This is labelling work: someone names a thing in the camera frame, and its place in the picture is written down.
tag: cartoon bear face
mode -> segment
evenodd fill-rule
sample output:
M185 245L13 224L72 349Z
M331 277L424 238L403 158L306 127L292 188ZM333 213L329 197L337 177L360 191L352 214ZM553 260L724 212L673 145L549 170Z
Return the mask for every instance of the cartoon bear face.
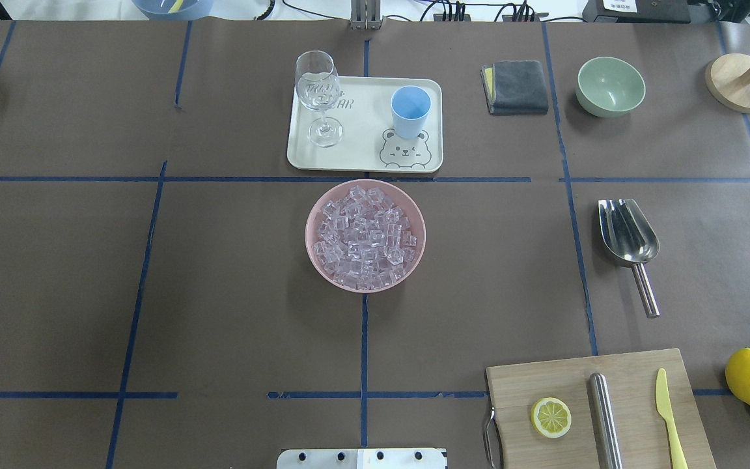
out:
M383 148L379 156L387 168L393 164L396 168L426 168L432 160L432 153L426 144L429 139L425 130L416 139L407 140L399 137L393 128L388 128L383 131Z

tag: gray cloth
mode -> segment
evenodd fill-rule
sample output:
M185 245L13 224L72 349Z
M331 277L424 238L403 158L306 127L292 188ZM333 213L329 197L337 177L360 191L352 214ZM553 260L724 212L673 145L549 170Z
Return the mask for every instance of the gray cloth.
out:
M536 60L505 60L491 65L493 91L482 67L482 86L492 115L545 115L548 112L546 80Z

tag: table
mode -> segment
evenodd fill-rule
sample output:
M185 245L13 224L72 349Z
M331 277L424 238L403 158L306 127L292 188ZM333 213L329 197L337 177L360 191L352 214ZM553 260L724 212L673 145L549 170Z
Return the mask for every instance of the table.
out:
M443 167L289 166L311 48L344 75L440 83ZM669 347L717 465L750 466L723 377L750 347L750 116L702 77L724 51L750 53L750 26L0 21L0 467L273 467L361 446L482 467L486 366ZM574 100L598 55L646 79L624 118ZM548 115L488 115L479 70L506 59L544 63ZM303 246L313 202L361 177L428 224L413 275L369 296ZM607 198L636 199L661 240L657 320L602 248Z

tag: cutting board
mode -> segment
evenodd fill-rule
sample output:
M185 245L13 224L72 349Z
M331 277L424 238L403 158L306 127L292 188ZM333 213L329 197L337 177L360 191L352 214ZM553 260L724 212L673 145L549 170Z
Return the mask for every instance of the cutting board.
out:
M655 401L659 368L667 370L676 430L688 467L716 468L678 349L487 368L491 404L496 409L503 445L503 466L599 469L587 395L587 380L599 372L607 378L623 466L670 467L667 428ZM564 436L547 438L532 427L531 407L542 397L556 397L569 407L572 426Z

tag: half lemon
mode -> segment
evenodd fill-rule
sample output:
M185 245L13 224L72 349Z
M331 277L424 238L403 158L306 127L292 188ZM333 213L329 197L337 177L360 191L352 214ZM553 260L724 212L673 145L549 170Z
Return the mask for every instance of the half lemon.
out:
M544 397L532 406L532 425L542 436L559 438L572 426L572 413L556 397Z

